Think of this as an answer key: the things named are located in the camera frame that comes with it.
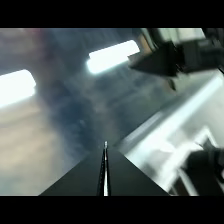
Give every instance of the blurry background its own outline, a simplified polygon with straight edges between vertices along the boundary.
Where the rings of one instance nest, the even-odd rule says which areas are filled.
[[[200,28],[160,29],[175,42],[203,37]],[[40,194],[106,140],[140,164],[137,142],[220,76],[216,71],[180,75],[175,92],[163,78],[131,70],[128,63],[90,72],[91,52],[130,40],[144,51],[141,33],[142,28],[0,29],[0,74],[26,69],[36,82],[34,95],[0,108],[0,195]],[[208,113],[200,117],[207,121]],[[135,155],[128,156],[133,150]],[[149,161],[139,167],[152,174]]]

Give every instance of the white light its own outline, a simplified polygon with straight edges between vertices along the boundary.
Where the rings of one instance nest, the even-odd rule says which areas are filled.
[[[35,93],[36,85],[27,70],[12,72],[0,76],[0,107],[16,103]]]
[[[138,52],[138,45],[130,40],[90,53],[87,66],[91,73],[97,74],[128,61],[128,56]]]

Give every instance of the glowing light fixture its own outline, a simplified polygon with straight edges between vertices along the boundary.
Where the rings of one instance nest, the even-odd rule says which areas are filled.
[[[16,103],[35,93],[36,82],[27,70],[0,76],[0,107]]]
[[[135,41],[130,40],[89,54],[87,66],[91,73],[98,74],[116,65],[128,61],[128,56],[140,50]]]

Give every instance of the fluorescent light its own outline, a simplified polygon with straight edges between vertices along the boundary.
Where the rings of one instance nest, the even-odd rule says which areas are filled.
[[[0,76],[0,107],[16,103],[35,93],[36,82],[27,70]]]
[[[87,66],[91,73],[97,74],[128,61],[128,56],[138,52],[138,45],[130,40],[90,53]]]

